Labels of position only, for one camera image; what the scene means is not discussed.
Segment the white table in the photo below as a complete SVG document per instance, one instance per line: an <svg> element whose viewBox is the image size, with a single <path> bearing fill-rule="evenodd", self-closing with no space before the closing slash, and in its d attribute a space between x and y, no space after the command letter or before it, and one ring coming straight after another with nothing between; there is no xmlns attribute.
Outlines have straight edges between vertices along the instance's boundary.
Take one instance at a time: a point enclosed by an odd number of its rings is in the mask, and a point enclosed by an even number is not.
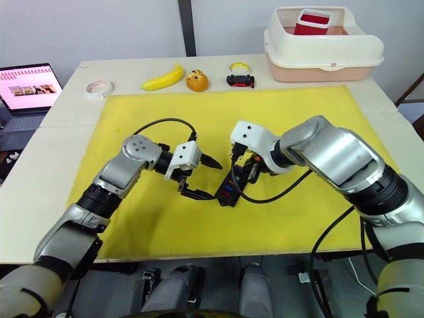
<svg viewBox="0 0 424 318"><path fill-rule="evenodd" d="M204 71L211 82L209 91L228 91L239 89L225 82L228 65L233 62L252 66L255 89L346 85L401 171L424 191L424 174L419 173L424 162L424 143L372 78L279 83L272 79L263 54L82 62L0 187L0 263L32 262L36 245L66 208L105 102L85 94L87 83L111 80L116 95L188 93L184 80L160 91L140 89L144 80L164 74L179 63L186 71Z"/></svg>

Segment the black cable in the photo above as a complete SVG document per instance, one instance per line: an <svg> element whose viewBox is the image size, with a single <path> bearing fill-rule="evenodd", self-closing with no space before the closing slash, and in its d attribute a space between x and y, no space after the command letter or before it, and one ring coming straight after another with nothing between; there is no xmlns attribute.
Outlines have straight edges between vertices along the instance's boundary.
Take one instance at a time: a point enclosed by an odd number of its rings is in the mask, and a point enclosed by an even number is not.
<svg viewBox="0 0 424 318"><path fill-rule="evenodd" d="M318 305L321 308L321 311L323 312L325 318L331 318L332 316L331 316L331 313L327 311L327 307L325 307L324 301L321 299L321 296L319 295L319 290L317 288L317 281L315 280L315 276L313 273L313 261L317 254L319 245L323 242L325 237L331 232L331 230L335 228L336 225L340 223L340 221L342 221L345 217L347 217L349 213L352 212L353 210L354 210L354 206L352 205L340 217L338 217L334 222L332 222L329 227L327 227L327 229L324 231L323 234L321 234L321 236L318 238L317 242L313 246L311 255L309 256L309 269L308 269L309 280L311 281L313 294L315 295Z"/></svg>
<svg viewBox="0 0 424 318"><path fill-rule="evenodd" d="M377 276L374 274L374 271L372 270L370 260L368 258L368 254L366 253L366 247L365 247L365 224L362 220L362 217L359 218L360 221L360 245L362 249L362 256L364 257L365 267L368 270L368 273L372 279L372 281L377 285Z"/></svg>
<svg viewBox="0 0 424 318"><path fill-rule="evenodd" d="M236 176L234 173L234 166L236 163L237 159L233 159L231 160L231 177L234 181L234 185L237 189L237 191L240 193L240 195L245 198L247 201L252 202L252 203L269 203L269 202L273 202L283 196L285 196L287 193L289 193L292 189L295 188L295 186L297 186L298 184L300 184L302 182L303 179L305 179L312 171L308 170L306 171L304 174L301 175L301 177L299 179L297 179L296 181L294 181L294 183L288 187L287 189L285 189L283 192L281 192L280 194L276 195L275 197L271 197L270 199L265 199L265 200L256 200L256 199L252 199L251 197L248 197L247 195L245 195L243 193L243 191L241 190L239 184L236 181Z"/></svg>
<svg viewBox="0 0 424 318"><path fill-rule="evenodd" d="M65 318L69 318L72 312L72 306L74 306L75 298L77 297L78 288L80 287L81 278L77 280L77 284L74 289L74 293L72 294L71 301L69 302L68 308L66 310Z"/></svg>
<svg viewBox="0 0 424 318"><path fill-rule="evenodd" d="M194 127L190 123L188 123L187 121L183 121L182 119L179 119L179 118L162 118L162 119L158 119L157 121L152 121L151 123L148 123L147 125L144 125L143 127L134 131L133 134L138 134L140 131L143 131L144 129L146 129L150 126L156 125L158 123L163 123L164 121L177 121L179 123L182 123L182 124L188 126L191 129L192 134L194 134L194 136L196 136L196 134L197 134L196 130L194 129Z"/></svg>

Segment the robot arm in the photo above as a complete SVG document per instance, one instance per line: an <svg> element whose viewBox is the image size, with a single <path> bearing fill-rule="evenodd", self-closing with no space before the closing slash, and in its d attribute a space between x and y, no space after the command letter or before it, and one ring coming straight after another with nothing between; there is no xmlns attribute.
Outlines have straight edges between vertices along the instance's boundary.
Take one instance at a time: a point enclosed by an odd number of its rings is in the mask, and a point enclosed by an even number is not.
<svg viewBox="0 0 424 318"><path fill-rule="evenodd" d="M366 221L374 249L389 262L378 282L377 309L389 317L424 317L424 195L405 176L354 132L322 116L281 137L240 121L231 142L233 160L250 150L265 163L261 171L273 175L308 166L350 201Z"/></svg>
<svg viewBox="0 0 424 318"><path fill-rule="evenodd" d="M199 163L222 168L202 154L194 140L177 146L172 154L168 146L144 136L135 134L125 139L118 155L41 240L34 263L17 268L0 281L0 317L43 317L54 309L65 282L84 276L95 260L102 245L97 234L106 229L142 170L155 170L166 180L179 182L182 195L214 199L204 191L188 189L187 177Z"/></svg>

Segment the toy fruit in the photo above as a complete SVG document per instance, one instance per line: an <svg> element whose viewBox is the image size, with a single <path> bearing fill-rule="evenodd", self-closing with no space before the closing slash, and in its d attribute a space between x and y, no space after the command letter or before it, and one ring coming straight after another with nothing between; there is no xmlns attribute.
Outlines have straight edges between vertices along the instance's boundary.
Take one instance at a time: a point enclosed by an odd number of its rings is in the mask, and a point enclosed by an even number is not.
<svg viewBox="0 0 424 318"><path fill-rule="evenodd" d="M187 74L185 84L192 91L205 91L209 85L207 76L201 70L194 70Z"/></svg>
<svg viewBox="0 0 424 318"><path fill-rule="evenodd" d="M183 77L183 75L183 67L179 64L175 64L175 68L172 72L159 76L158 78L152 78L148 81L145 81L141 85L141 88L146 91L154 91L155 89L164 88L166 86L175 84Z"/></svg>

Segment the banana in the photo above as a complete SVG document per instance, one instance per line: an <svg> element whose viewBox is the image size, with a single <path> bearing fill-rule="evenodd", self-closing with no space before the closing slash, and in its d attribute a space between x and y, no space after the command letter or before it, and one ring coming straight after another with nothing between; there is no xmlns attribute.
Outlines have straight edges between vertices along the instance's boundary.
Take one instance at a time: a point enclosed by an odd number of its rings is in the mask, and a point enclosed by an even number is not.
<svg viewBox="0 0 424 318"><path fill-rule="evenodd" d="M140 88L146 91L154 91L155 89L164 88L166 86L175 84L184 75L184 69L181 65L175 64L175 68L170 73L159 76L158 78L152 78L145 81Z"/></svg>

